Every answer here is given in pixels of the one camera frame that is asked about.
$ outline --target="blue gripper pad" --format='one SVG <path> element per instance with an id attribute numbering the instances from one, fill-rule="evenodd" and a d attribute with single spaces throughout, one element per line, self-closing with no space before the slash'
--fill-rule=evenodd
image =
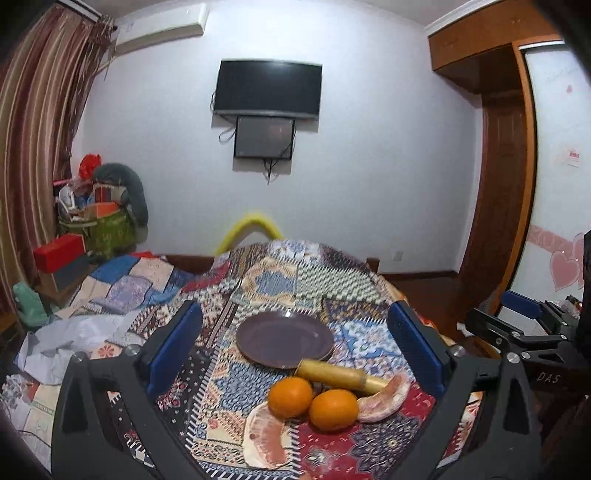
<path id="1" fill-rule="evenodd" d="M 507 290 L 501 295 L 501 305 L 514 312 L 521 313 L 524 317 L 532 320 L 542 316 L 542 307 L 540 307 L 537 301 L 519 295 L 511 290 Z"/>
<path id="2" fill-rule="evenodd" d="M 388 310 L 388 329 L 421 388 L 439 399 L 451 376 L 447 346 L 439 334 L 424 326 L 404 301 Z"/>
<path id="3" fill-rule="evenodd" d="M 161 339 L 158 342 L 158 351 L 148 359 L 149 380 L 146 393 L 151 401 L 156 401 L 159 395 L 170 389 L 183 364 L 187 361 L 191 348 L 203 326 L 201 307 L 198 303 L 186 301 L 170 323 L 173 324 L 171 325 L 172 331 L 166 339 Z M 167 326 L 157 329 L 150 339 Z"/>

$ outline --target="grapefruit segment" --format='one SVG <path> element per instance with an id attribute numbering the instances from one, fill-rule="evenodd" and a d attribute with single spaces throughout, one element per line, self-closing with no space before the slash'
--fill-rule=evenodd
<path id="1" fill-rule="evenodd" d="M 246 418 L 242 448 L 244 460 L 254 468 L 275 469 L 288 461 L 281 445 L 284 422 L 276 418 L 263 402 Z"/>
<path id="2" fill-rule="evenodd" d="M 396 413 L 406 400 L 410 386 L 408 375 L 404 372 L 397 373 L 381 392 L 357 400 L 359 407 L 357 420 L 373 423 Z"/>

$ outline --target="wall-mounted tv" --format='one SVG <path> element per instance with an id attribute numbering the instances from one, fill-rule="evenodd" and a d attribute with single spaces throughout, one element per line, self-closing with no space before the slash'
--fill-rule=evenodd
<path id="1" fill-rule="evenodd" d="M 322 65 L 222 60 L 213 113 L 318 118 Z"/>

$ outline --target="orange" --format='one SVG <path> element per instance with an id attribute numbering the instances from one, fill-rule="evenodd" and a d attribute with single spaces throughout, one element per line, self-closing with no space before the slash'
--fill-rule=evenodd
<path id="1" fill-rule="evenodd" d="M 323 432 L 333 432 L 352 425 L 358 413 L 357 397 L 340 388 L 321 393 L 310 405 L 310 421 Z"/>
<path id="2" fill-rule="evenodd" d="M 276 417 L 290 419 L 305 413 L 312 403 L 314 392 L 307 380 L 288 377 L 279 380 L 269 390 L 267 403 Z"/>

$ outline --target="screw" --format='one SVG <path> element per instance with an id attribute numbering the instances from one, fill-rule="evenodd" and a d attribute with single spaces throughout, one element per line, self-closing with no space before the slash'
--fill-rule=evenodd
<path id="1" fill-rule="evenodd" d="M 76 353 L 74 353 L 74 355 L 72 355 L 72 360 L 74 360 L 78 364 L 86 358 L 88 358 L 88 355 L 86 354 L 86 352 L 76 352 Z"/>
<path id="2" fill-rule="evenodd" d="M 139 345 L 137 345 L 136 343 L 133 343 L 132 345 L 126 346 L 123 349 L 123 353 L 127 356 L 136 356 L 140 350 L 141 350 L 141 347 Z"/>
<path id="3" fill-rule="evenodd" d="M 466 349 L 462 345 L 453 345 L 449 348 L 449 351 L 455 357 L 466 355 Z"/>
<path id="4" fill-rule="evenodd" d="M 513 353 L 513 352 L 509 352 L 507 354 L 507 360 L 509 360 L 509 363 L 512 363 L 512 364 L 518 364 L 520 362 L 519 355 L 517 355 L 516 353 Z"/>

